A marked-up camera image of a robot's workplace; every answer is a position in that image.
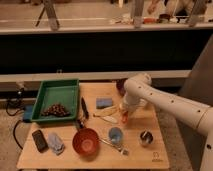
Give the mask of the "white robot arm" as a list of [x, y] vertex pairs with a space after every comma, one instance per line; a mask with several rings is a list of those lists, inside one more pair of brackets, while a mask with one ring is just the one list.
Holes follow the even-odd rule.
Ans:
[[124, 90], [120, 103], [123, 114], [133, 113], [144, 100], [206, 136], [200, 171], [213, 171], [213, 107], [153, 88], [147, 73], [128, 78]]

